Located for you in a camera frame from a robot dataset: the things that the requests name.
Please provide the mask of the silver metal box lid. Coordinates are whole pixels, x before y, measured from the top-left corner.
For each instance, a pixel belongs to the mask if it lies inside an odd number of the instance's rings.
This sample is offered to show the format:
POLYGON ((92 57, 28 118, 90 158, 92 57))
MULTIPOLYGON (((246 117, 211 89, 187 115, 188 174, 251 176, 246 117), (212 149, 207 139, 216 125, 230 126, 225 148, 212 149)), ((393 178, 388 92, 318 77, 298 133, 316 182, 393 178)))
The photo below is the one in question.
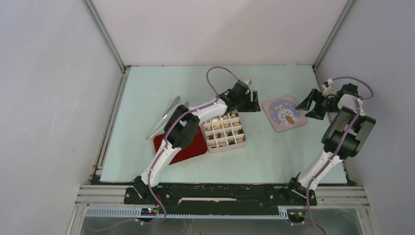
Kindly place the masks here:
POLYGON ((308 122, 304 112, 296 109, 297 105, 298 102, 292 95, 286 95, 265 101, 261 107, 274 131, 279 133, 308 122))

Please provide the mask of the white divided chocolate box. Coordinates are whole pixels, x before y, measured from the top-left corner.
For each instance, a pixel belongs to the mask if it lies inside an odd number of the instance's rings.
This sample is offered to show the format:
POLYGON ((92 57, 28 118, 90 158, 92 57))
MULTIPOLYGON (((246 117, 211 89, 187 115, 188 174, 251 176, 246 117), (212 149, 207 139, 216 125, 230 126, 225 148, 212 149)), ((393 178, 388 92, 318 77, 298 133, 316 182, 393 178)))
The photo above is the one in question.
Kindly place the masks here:
POLYGON ((202 124, 207 151, 211 154, 241 149, 246 146, 246 135, 240 115, 231 111, 206 120, 202 124))

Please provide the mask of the silver metal tongs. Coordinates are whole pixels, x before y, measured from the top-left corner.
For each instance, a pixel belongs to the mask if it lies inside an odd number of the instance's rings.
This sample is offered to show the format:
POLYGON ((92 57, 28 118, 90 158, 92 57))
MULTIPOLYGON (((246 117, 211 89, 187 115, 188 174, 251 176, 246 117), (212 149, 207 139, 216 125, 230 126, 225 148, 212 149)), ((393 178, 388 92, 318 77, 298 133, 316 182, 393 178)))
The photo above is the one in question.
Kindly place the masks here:
POLYGON ((151 132, 146 136, 146 139, 150 139, 152 137, 154 137, 163 127, 163 125, 166 122, 166 119, 169 115, 169 113, 171 112, 171 110, 179 104, 181 100, 180 96, 177 96, 172 103, 170 104, 170 106, 167 108, 167 110, 164 112, 164 114, 162 115, 162 117, 160 118, 160 120, 158 121, 158 123, 155 125, 155 127, 151 130, 151 132))

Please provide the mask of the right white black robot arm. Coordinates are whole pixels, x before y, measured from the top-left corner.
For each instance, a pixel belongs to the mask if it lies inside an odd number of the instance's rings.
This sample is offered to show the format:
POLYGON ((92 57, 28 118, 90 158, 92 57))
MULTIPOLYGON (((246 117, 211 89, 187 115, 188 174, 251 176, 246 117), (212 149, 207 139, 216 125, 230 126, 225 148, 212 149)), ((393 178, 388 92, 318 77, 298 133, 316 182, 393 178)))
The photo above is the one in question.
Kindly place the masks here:
POLYGON ((373 130, 376 120, 363 110, 365 98, 359 96, 358 87, 344 84, 335 91, 330 79, 323 83, 323 91, 313 89, 296 109, 306 111, 307 118, 322 120, 327 113, 335 113, 324 133, 323 149, 304 171, 293 177, 285 190, 285 200, 292 205, 309 198, 320 180, 336 165, 355 157, 373 130))

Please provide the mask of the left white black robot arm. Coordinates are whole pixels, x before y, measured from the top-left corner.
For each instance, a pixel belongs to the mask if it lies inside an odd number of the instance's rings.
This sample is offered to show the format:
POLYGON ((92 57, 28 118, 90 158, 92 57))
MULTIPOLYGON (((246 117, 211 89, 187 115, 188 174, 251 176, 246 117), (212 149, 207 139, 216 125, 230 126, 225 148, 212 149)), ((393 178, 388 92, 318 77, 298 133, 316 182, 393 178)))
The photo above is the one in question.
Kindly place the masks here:
POLYGON ((199 124, 229 112, 259 112, 257 91, 251 88, 252 80, 243 79, 232 89, 218 94, 213 100, 196 106, 180 105, 176 108, 164 127, 161 145, 146 170, 133 181, 136 198, 143 204, 154 200, 153 188, 160 182, 164 169, 175 155, 193 141, 199 124))

